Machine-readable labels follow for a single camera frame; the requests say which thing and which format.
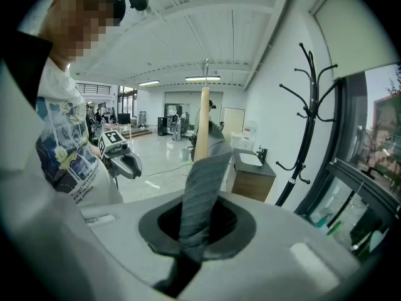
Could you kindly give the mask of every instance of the door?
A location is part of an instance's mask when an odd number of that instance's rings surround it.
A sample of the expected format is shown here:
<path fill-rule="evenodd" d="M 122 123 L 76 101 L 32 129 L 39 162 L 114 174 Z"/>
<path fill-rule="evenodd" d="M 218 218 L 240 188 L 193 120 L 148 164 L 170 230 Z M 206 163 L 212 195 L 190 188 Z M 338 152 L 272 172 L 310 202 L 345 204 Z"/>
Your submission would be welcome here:
<path fill-rule="evenodd" d="M 223 135 L 228 143 L 231 141 L 231 132 L 241 133 L 244 127 L 245 110 L 224 107 L 222 121 L 224 122 Z"/>

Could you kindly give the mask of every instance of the cable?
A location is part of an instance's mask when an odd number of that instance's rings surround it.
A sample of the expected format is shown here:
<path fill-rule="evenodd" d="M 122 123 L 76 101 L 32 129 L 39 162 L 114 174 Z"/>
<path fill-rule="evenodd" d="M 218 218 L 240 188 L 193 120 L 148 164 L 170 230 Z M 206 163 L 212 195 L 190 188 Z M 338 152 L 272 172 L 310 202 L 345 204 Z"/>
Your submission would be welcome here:
<path fill-rule="evenodd" d="M 185 166 L 192 166 L 193 164 L 185 164 L 185 165 L 182 165 L 182 166 L 180 166 L 180 167 L 177 167 L 177 168 L 175 168 L 175 169 L 172 169 L 172 170 L 170 170 L 170 171 L 161 171 L 161 172 L 157 172 L 157 173 L 154 173 L 154 174 L 150 174 L 150 175 L 142 175 L 142 177 L 149 177 L 149 176 L 153 176 L 153 175 L 156 175 L 156 174 L 161 174 L 161 173 L 165 173 L 165 172 L 172 172 L 172 171 L 175 171 L 176 169 L 180 169 L 181 167 L 185 167 Z"/>

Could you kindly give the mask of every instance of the gray cloth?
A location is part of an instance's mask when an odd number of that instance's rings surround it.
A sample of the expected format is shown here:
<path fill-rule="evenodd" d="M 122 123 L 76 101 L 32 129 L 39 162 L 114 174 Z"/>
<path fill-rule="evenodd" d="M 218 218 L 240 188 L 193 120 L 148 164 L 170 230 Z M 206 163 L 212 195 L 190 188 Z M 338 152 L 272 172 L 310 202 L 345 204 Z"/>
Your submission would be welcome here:
<path fill-rule="evenodd" d="M 220 129 L 209 122 L 209 157 L 194 163 L 185 184 L 179 240 L 181 251 L 201 263 L 209 241 L 209 226 L 232 149 Z"/>

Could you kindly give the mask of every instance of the sink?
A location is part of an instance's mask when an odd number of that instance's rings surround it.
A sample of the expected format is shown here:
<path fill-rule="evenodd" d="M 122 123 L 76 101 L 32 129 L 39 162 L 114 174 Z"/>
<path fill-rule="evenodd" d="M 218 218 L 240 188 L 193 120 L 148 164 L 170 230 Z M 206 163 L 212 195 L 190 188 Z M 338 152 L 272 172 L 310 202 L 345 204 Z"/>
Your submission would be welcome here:
<path fill-rule="evenodd" d="M 255 166 L 262 166 L 261 161 L 255 155 L 246 154 L 246 153 L 239 153 L 239 158 L 245 164 L 255 165 Z"/>

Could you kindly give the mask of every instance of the graphic t-shirt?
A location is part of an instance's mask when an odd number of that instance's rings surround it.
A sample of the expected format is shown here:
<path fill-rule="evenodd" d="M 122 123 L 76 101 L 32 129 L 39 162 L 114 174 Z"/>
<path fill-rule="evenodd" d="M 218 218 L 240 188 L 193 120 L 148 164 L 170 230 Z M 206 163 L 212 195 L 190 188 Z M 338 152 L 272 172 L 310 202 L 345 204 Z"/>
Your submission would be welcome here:
<path fill-rule="evenodd" d="M 80 206 L 122 203 L 106 167 L 88 143 L 86 103 L 69 69 L 48 58 L 39 83 L 36 112 L 46 126 L 36 143 L 46 180 Z"/>

